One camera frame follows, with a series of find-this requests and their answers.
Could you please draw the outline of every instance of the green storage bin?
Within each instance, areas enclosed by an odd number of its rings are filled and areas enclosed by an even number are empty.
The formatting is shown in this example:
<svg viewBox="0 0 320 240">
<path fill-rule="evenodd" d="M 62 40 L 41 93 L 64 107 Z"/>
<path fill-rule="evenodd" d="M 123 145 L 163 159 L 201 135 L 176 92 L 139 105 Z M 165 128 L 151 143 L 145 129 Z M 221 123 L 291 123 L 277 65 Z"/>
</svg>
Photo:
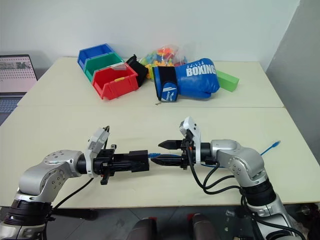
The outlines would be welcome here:
<svg viewBox="0 0 320 240">
<path fill-rule="evenodd" d="M 84 66 L 84 74 L 92 83 L 96 70 L 104 69 L 111 65 L 123 62 L 124 61 L 121 59 L 121 57 L 119 57 L 119 55 L 115 52 L 97 56 L 86 61 Z"/>
</svg>

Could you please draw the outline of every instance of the floor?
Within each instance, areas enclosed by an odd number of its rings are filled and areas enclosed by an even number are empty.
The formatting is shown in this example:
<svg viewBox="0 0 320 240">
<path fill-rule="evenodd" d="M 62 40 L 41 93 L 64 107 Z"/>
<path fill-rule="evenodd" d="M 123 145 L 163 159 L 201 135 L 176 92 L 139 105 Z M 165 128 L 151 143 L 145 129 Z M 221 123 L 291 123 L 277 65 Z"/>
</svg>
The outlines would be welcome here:
<svg viewBox="0 0 320 240">
<path fill-rule="evenodd" d="M 155 217 L 159 239 L 188 240 L 188 215 L 205 214 L 215 226 L 222 240 L 234 236 L 252 236 L 249 218 L 238 218 L 236 206 L 182 206 L 112 208 L 98 210 L 96 220 L 54 216 L 47 227 L 48 240 L 125 240 L 132 227 L 143 218 Z M 2 208 L 3 219 L 8 208 Z"/>
</svg>

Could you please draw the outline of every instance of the gray wall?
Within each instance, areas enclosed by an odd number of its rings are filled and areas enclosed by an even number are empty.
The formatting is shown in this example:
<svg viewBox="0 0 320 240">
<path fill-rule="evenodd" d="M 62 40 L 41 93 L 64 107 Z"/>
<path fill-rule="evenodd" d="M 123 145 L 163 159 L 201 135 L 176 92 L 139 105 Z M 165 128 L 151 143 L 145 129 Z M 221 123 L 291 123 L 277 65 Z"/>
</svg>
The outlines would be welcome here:
<svg viewBox="0 0 320 240">
<path fill-rule="evenodd" d="M 266 71 L 318 163 L 320 163 L 319 13 L 320 0 L 300 1 Z"/>
</svg>

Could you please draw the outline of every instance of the boxing glove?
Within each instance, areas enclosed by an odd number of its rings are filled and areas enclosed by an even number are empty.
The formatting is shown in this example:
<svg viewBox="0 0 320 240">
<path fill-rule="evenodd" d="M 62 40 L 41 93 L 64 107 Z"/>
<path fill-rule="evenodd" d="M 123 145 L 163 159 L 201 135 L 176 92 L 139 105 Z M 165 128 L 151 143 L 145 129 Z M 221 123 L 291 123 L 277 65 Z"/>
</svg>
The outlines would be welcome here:
<svg viewBox="0 0 320 240">
<path fill-rule="evenodd" d="M 160 101 L 175 102 L 178 94 L 206 99 L 220 87 L 214 63 L 208 58 L 181 66 L 157 66 L 152 70 Z"/>
</svg>

